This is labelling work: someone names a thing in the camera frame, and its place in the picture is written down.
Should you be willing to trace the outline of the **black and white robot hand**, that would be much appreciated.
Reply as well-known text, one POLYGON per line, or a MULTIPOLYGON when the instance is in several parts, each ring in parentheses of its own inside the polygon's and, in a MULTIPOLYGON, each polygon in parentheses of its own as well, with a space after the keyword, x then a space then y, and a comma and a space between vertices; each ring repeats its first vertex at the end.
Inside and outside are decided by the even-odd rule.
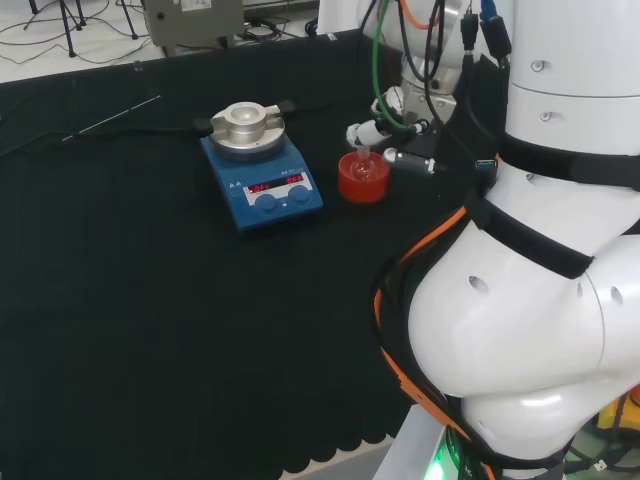
POLYGON ((355 152, 347 174, 371 182, 395 168, 425 176, 479 178, 495 169, 464 151, 433 120, 403 122, 404 94, 391 87, 370 106, 370 119, 347 127, 345 139, 355 152))

